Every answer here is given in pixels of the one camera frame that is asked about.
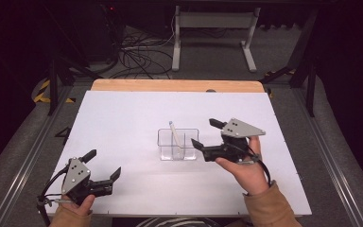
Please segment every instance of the clear plastic container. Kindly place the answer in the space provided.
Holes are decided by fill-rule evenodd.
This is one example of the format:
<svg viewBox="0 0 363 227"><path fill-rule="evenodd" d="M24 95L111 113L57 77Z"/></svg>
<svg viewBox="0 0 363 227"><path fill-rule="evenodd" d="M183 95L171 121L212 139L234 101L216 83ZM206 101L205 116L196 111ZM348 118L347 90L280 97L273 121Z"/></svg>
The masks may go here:
<svg viewBox="0 0 363 227"><path fill-rule="evenodd" d="M176 135L171 129L158 130L158 149L161 160L183 161L196 160L197 150L193 147L191 139L199 141L199 130L197 129L175 129ZM178 136L181 146L179 147L175 136Z"/></svg>

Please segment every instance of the gray floor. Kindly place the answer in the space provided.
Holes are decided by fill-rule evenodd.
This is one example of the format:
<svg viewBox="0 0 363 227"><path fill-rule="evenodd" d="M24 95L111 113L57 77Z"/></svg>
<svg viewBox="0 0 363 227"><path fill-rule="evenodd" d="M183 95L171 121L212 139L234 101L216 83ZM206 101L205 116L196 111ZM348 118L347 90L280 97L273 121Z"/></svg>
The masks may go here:
<svg viewBox="0 0 363 227"><path fill-rule="evenodd" d="M219 39L197 32L186 34L181 40L180 71L169 72L169 76L172 79L261 79L267 71L276 71L286 65L300 31L297 28L257 29L251 45L257 73L249 72L239 47L239 41L244 39L244 35L245 32L240 30L228 31ZM172 54L172 44L158 49ZM150 57L164 67L171 65L171 59L161 54L150 54ZM113 72L122 69L118 64L103 76L108 78ZM302 176L302 185L313 211L312 216L301 217L299 222L310 227L363 226L363 172L339 130L321 81L317 80L316 87L316 117L310 118L303 110L305 87L290 89L286 83L289 78L283 76L265 87L272 91L271 103L293 161ZM91 84L88 78L77 78L73 87L61 87L61 93L75 98L76 102L60 105L54 114L55 118L47 116L48 103L37 103L13 135L0 156L0 226L43 226L35 208L36 196L51 177L63 149L63 138L55 137L55 134L72 127L85 91L91 88ZM319 129L320 135L314 133L314 126ZM331 159L327 159L325 150L337 168L333 169L327 163ZM33 155L36 157L35 163L22 167L25 160ZM30 171L19 180L18 177L22 177L19 175L21 169ZM344 177L343 182L347 183L349 193L339 188L341 184L335 178L337 173ZM22 184L15 187L13 182ZM358 210L357 214L353 215L353 208ZM112 226L112 219L93 217L92 226Z"/></svg>

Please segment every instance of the white board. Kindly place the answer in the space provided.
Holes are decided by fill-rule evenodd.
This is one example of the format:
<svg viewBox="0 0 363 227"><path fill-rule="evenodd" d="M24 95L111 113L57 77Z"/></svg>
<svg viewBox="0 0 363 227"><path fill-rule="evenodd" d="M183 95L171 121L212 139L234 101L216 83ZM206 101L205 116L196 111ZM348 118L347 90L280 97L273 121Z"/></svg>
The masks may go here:
<svg viewBox="0 0 363 227"><path fill-rule="evenodd" d="M88 91L64 147L55 173L69 158L92 149L97 155L86 166L91 180L108 180L120 166L113 194L95 200L95 214L112 217L244 216L240 187L233 175L213 162L161 161L159 129L199 129L204 146L222 142L209 118L232 117L266 131L261 136L264 163L296 215L311 209L266 93L185 93ZM61 192L62 178L48 193ZM48 207L53 214L57 204Z"/></svg>

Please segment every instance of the black cable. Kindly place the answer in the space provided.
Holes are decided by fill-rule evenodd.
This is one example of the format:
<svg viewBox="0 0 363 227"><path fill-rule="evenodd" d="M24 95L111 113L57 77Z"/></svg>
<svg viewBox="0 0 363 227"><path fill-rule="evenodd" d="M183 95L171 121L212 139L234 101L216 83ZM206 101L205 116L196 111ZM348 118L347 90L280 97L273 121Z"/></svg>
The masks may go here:
<svg viewBox="0 0 363 227"><path fill-rule="evenodd" d="M133 34L139 34L139 37L132 36ZM153 37L153 36L146 36L146 37L142 38L143 35L144 35L144 33L142 33L142 32L133 32L131 34L128 34L124 38L123 47L133 47L133 46L136 46L137 44L142 43L143 41Z"/></svg>
<svg viewBox="0 0 363 227"><path fill-rule="evenodd" d="M43 217L43 222L45 222L46 226L49 226L51 224L51 221L49 220L48 215L46 214L46 209L45 209L45 205L46 204L50 204L51 200L49 200L45 193L46 191L49 189L49 187L52 185L52 183L54 181L56 181L58 179L58 177L63 174L66 173L67 170L69 169L69 166L66 166L64 169L62 169L61 171L59 171L45 186L45 188L43 189L43 192L41 193L40 196L37 197L37 209L40 211L41 216Z"/></svg>
<svg viewBox="0 0 363 227"><path fill-rule="evenodd" d="M163 51L160 51L160 50L145 49L144 51L147 52L147 54L143 54L142 53L143 48L149 48L149 46L136 46L136 51L127 50L126 47L122 48L123 56L119 58L119 61L127 69L119 71L119 72L111 75L110 78L115 79L115 78L119 78L119 77L122 77L122 76L127 77L127 76L130 76L130 75L138 76L141 73L145 73L151 79L153 79L153 77L151 75L161 75L161 74L166 74L167 77L170 79L167 72L169 72L171 70L171 66L169 66L167 69L165 69L161 64L154 61L148 54L149 54L149 52L161 53L161 54L167 56L170 60L172 60L172 57L170 55L164 53ZM134 61L135 64L137 64L137 66L131 66L130 60ZM162 71L160 71L160 72L149 72L147 69L150 66L153 66L153 65L157 65L157 66L161 67ZM138 72L132 72L131 71L131 70L136 70L136 69L141 69L141 70L138 71Z"/></svg>
<svg viewBox="0 0 363 227"><path fill-rule="evenodd" d="M269 185L269 187L270 187L270 185L271 185L271 179L270 179L270 173L269 173L269 170L268 170L267 166L264 164L264 162L262 162L262 160L261 160L261 159L259 159L258 154L256 154L256 153L252 150L252 148L250 148L250 146L248 146L248 147L249 147L249 150L252 152L252 154L248 152L249 156L250 156L251 158L255 158L255 159L256 159L256 162L257 162L257 163L259 163L259 165L260 165L260 166L264 169L265 174L267 174L267 178L268 178L268 185Z"/></svg>

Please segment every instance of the tan sleeve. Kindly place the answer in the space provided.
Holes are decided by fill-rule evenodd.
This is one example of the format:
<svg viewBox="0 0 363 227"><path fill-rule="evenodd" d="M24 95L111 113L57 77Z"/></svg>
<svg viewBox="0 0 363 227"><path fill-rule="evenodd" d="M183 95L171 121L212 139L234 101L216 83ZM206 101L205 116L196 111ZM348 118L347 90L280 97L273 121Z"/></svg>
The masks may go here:
<svg viewBox="0 0 363 227"><path fill-rule="evenodd" d="M58 207L50 227L89 227L91 222L90 212L88 216L80 216L61 205Z"/></svg>
<svg viewBox="0 0 363 227"><path fill-rule="evenodd" d="M270 189L259 195L244 196L244 201L255 227L301 226L275 181Z"/></svg>

